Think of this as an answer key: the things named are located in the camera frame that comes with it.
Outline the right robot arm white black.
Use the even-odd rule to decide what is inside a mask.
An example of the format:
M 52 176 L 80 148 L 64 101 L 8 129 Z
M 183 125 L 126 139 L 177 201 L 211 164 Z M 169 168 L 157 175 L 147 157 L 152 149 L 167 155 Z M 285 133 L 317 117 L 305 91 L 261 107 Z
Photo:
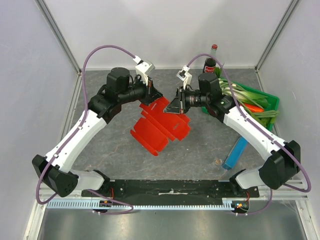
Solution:
M 164 113 L 186 114 L 192 107 L 205 107 L 208 113 L 221 123 L 235 130 L 250 143 L 264 159 L 264 164 L 251 170 L 242 170 L 231 178 L 229 191 L 235 197 L 242 196 L 254 186 L 268 186 L 277 190 L 299 171 L 301 147 L 292 140 L 286 142 L 265 129 L 253 119 L 232 96 L 222 93 L 219 79 L 214 73 L 198 76 L 198 89 L 192 89 L 192 75 L 186 70 L 177 73 L 183 85 Z

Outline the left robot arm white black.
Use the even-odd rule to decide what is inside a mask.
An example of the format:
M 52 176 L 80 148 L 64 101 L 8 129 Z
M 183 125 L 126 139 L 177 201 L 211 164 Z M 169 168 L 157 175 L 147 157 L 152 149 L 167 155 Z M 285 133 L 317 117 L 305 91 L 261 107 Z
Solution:
M 110 185 L 104 174 L 97 170 L 76 171 L 72 166 L 91 139 L 121 112 L 124 104 L 140 101 L 148 106 L 163 96 L 154 87 L 150 70 L 145 68 L 145 64 L 136 66 L 135 77 L 124 67 L 115 67 L 108 73 L 106 83 L 86 104 L 78 123 L 54 149 L 32 159 L 40 182 L 60 197 L 76 189 L 92 189 L 99 197 L 109 193 Z

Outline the red paper box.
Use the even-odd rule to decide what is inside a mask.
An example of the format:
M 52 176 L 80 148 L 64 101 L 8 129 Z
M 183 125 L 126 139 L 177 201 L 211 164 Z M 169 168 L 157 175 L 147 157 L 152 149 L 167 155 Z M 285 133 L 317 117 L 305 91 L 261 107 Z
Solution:
M 185 114 L 164 112 L 168 104 L 165 97 L 150 105 L 141 103 L 142 117 L 130 130 L 130 134 L 153 156 L 158 156 L 169 141 L 182 141 L 191 130 L 190 119 Z

